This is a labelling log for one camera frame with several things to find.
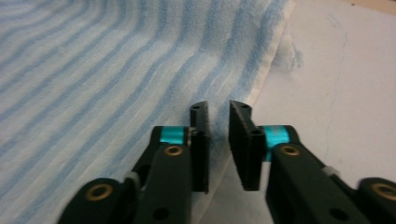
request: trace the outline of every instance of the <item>blue and white striped cloth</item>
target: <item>blue and white striped cloth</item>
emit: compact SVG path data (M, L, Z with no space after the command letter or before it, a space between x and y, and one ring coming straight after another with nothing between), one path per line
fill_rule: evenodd
M211 190L230 99L252 104L291 0L1 0L0 223L54 223L86 182L122 180L155 125L207 100ZM193 220L210 195L197 194Z

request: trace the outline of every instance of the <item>teal tape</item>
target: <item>teal tape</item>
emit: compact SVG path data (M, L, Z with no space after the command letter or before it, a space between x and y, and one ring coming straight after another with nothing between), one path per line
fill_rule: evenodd
M168 144L183 145L184 127L180 126L163 126L161 130L160 142Z
M265 160L270 161L272 159L272 151L276 145L290 142L289 133L284 126L280 125L262 126L262 130L265 133L268 148Z

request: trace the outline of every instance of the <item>round joint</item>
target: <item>round joint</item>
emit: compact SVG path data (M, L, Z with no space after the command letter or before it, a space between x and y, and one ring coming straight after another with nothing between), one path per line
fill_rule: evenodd
M107 198L113 192L108 184L98 184L91 187L85 195L88 201L96 202Z
M165 154L168 156L178 156L183 153L183 148L181 147L167 147L165 149Z
M372 185L373 191L388 200L396 201L396 188L393 186L376 183Z
M295 148L295 147L282 147L280 150L282 150L283 153L285 153L288 156L298 156L300 155L300 150Z

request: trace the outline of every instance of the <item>white surface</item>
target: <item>white surface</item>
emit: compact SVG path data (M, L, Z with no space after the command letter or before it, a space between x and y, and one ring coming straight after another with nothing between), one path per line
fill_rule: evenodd
M278 55L253 106L255 123L293 125L351 187L370 176L396 181L396 17L304 0L290 34L296 51ZM263 194L242 191L232 162L201 223L271 222Z

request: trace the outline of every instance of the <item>towel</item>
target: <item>towel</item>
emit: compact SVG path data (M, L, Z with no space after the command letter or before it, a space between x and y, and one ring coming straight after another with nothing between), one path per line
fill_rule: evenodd
M291 0L1 0L0 222L55 223L77 190L122 180L153 126L207 100L211 193L230 158L229 100L252 104Z

